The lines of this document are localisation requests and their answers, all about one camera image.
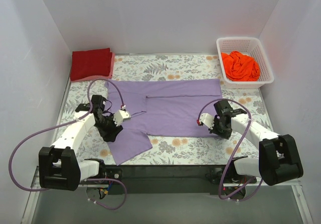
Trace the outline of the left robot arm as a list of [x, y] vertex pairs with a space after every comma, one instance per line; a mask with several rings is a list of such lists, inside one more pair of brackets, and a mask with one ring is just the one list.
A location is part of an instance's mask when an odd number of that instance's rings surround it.
[[39, 151], [39, 181], [42, 188], [74, 191], [80, 182], [89, 178], [97, 184], [106, 180], [103, 160], [89, 158], [78, 161], [76, 157], [92, 127], [98, 130], [104, 141], [114, 142], [123, 129], [122, 123], [131, 118], [125, 106], [106, 116], [106, 101], [101, 95], [93, 95], [89, 103], [79, 104], [74, 113], [75, 122], [50, 147], [43, 147]]

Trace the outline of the purple t shirt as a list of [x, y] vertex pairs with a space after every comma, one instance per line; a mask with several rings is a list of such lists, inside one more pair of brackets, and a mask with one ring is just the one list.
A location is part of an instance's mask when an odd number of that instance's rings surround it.
[[152, 148], [149, 136], [211, 137], [197, 125], [200, 110], [222, 97], [218, 79], [178, 81], [110, 81], [105, 84], [111, 112], [123, 100], [131, 119], [108, 147], [116, 165]]

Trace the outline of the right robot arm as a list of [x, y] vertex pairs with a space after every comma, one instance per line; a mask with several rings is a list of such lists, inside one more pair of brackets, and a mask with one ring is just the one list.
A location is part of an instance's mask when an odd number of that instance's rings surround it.
[[223, 139], [229, 139], [233, 131], [240, 133], [241, 139], [247, 139], [258, 150], [257, 158], [230, 157], [222, 179], [226, 174], [230, 181], [241, 181], [245, 176], [261, 178], [267, 185], [298, 179], [303, 176], [295, 139], [291, 135], [272, 132], [252, 120], [251, 114], [244, 106], [233, 109], [230, 100], [214, 101], [216, 115], [199, 114], [199, 125], [205, 125], [210, 133]]

